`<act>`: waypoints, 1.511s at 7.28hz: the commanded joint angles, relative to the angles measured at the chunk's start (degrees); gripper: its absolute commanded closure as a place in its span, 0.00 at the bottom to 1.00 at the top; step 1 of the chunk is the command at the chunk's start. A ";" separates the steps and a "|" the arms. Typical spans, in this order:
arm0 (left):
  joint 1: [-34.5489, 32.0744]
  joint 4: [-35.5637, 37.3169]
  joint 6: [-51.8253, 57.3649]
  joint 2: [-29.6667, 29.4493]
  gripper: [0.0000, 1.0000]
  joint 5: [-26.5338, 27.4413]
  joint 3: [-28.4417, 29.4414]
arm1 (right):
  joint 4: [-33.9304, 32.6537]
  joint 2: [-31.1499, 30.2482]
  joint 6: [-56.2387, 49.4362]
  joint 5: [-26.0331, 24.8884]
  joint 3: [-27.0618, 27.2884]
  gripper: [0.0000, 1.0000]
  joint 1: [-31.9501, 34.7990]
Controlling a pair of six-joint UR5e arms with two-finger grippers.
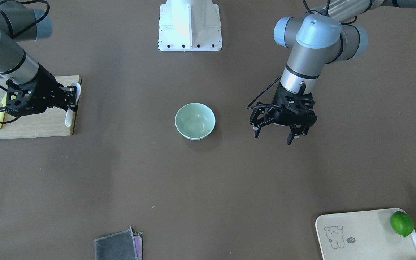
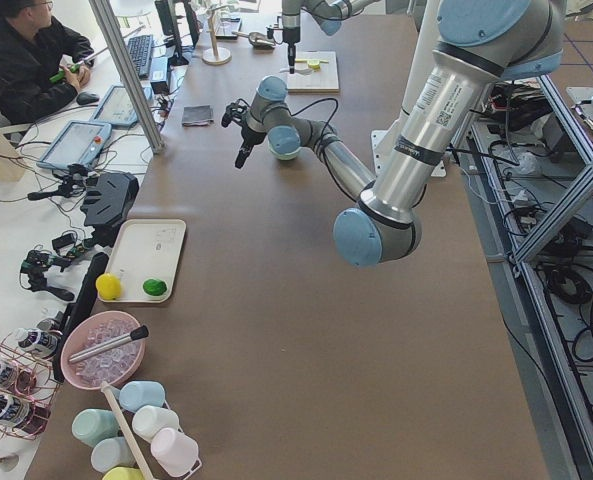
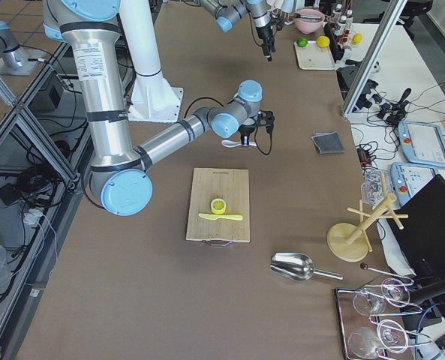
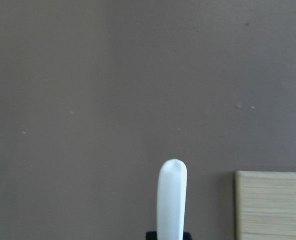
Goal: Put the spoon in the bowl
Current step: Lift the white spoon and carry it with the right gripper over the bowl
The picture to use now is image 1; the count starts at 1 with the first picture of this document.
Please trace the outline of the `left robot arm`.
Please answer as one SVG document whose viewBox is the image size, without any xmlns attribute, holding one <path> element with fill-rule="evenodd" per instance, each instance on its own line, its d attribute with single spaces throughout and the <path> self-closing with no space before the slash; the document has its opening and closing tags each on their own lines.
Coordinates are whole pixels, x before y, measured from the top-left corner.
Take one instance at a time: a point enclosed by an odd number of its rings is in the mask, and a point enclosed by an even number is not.
<svg viewBox="0 0 416 260">
<path fill-rule="evenodd" d="M 301 17 L 283 17 L 274 28 L 274 40 L 291 50 L 284 72 L 269 104 L 257 99 L 248 105 L 252 110 L 250 125 L 255 137 L 268 125 L 288 126 L 287 143 L 307 135 L 316 123 L 313 111 L 313 88 L 326 64 L 360 56 L 368 46 L 368 34 L 354 25 L 357 17 L 378 7 L 416 9 L 416 0 L 329 0 L 325 5 L 308 8 Z"/>
</svg>

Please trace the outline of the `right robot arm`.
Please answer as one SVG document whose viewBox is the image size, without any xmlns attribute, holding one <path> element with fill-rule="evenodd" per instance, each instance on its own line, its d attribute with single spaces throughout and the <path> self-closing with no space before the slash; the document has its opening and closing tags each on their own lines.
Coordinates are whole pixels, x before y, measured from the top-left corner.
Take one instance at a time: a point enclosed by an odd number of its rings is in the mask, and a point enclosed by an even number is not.
<svg viewBox="0 0 416 260">
<path fill-rule="evenodd" d="M 5 105 L 0 112 L 13 117 L 44 113 L 60 108 L 75 113 L 78 109 L 77 84 L 63 86 L 19 42 L 40 40 L 52 35 L 53 25 L 45 10 L 28 8 L 33 1 L 0 0 L 0 76 L 6 79 Z"/>
</svg>

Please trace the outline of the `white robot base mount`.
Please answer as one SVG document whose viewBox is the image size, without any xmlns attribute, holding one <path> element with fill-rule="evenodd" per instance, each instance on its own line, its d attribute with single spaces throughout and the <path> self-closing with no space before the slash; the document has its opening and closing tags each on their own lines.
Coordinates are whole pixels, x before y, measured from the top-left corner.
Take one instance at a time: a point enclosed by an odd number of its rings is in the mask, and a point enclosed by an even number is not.
<svg viewBox="0 0 416 260">
<path fill-rule="evenodd" d="M 223 47 L 220 9 L 211 0 L 167 0 L 160 5 L 157 50 L 208 52 Z"/>
</svg>

